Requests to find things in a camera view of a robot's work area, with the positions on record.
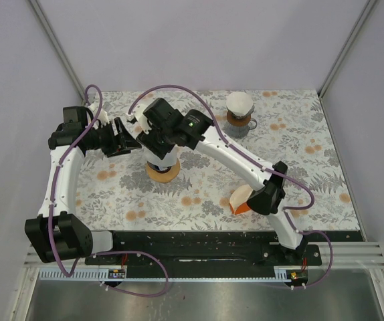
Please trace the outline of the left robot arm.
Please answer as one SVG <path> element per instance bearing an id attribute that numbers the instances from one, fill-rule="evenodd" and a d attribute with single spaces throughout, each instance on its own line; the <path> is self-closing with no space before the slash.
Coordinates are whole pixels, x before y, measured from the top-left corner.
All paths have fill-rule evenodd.
<path id="1" fill-rule="evenodd" d="M 99 150 L 110 158 L 141 148 L 119 117 L 110 121 L 96 104 L 65 107 L 63 118 L 48 140 L 51 169 L 43 203 L 37 217 L 25 222 L 25 234 L 44 263 L 92 253 L 92 232 L 76 217 L 78 178 L 86 153 Z"/>

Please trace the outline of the grey glass dripper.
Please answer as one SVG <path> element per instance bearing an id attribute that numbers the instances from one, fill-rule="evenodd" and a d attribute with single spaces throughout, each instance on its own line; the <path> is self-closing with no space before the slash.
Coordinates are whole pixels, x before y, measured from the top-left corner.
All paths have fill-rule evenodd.
<path id="1" fill-rule="evenodd" d="M 243 118 L 254 110 L 254 103 L 248 101 L 229 101 L 226 103 L 227 110 L 237 118 Z"/>

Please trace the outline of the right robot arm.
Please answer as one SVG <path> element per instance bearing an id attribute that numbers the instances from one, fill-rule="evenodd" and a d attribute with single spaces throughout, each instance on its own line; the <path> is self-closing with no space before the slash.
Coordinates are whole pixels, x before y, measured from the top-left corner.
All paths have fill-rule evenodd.
<path id="1" fill-rule="evenodd" d="M 278 236 L 282 256 L 296 265 L 306 257 L 303 236 L 292 226 L 285 208 L 284 181 L 287 166 L 258 160 L 257 156 L 228 140 L 220 127 L 204 113 L 191 109 L 182 114 L 166 100 L 140 104 L 130 113 L 141 132 L 136 139 L 145 149 L 152 173 L 167 174 L 179 164 L 175 147 L 187 147 L 210 156 L 240 176 L 246 185 L 239 187 L 229 200 L 233 212 L 252 210 L 266 217 Z"/>

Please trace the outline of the blue plastic dripper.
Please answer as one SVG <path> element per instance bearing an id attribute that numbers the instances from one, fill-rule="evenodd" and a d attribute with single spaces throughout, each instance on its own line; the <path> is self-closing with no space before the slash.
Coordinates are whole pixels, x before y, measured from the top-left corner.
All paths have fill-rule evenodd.
<path id="1" fill-rule="evenodd" d="M 148 162 L 147 164 L 148 164 L 150 169 L 156 171 L 157 173 L 167 173 L 173 167 L 172 165 L 171 166 L 155 165 L 155 164 L 150 163 L 150 162 Z"/>

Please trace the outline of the white paper coffee filter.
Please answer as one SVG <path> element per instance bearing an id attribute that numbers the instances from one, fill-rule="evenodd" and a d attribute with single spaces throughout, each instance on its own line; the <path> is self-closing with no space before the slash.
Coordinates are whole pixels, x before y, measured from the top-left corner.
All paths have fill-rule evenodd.
<path id="1" fill-rule="evenodd" d="M 252 98 L 245 92 L 232 92 L 226 98 L 227 109 L 236 116 L 246 116 L 253 108 Z"/>

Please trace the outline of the grey glass server jug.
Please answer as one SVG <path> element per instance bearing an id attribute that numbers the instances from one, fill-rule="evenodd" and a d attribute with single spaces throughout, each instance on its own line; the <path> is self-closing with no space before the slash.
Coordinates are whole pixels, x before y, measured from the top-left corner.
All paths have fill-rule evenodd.
<path id="1" fill-rule="evenodd" d="M 232 138 L 244 138 L 248 135 L 249 131 L 257 127 L 255 118 L 228 118 L 224 126 L 225 133 Z"/>

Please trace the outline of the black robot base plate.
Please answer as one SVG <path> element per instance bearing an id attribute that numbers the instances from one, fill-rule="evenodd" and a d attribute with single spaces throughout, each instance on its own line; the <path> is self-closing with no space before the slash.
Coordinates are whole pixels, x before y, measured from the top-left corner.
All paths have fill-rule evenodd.
<path id="1" fill-rule="evenodd" d="M 113 231 L 108 255 L 86 265 L 125 265 L 129 278 L 262 278 L 275 267 L 320 267 L 317 245 L 284 249 L 273 231 Z"/>

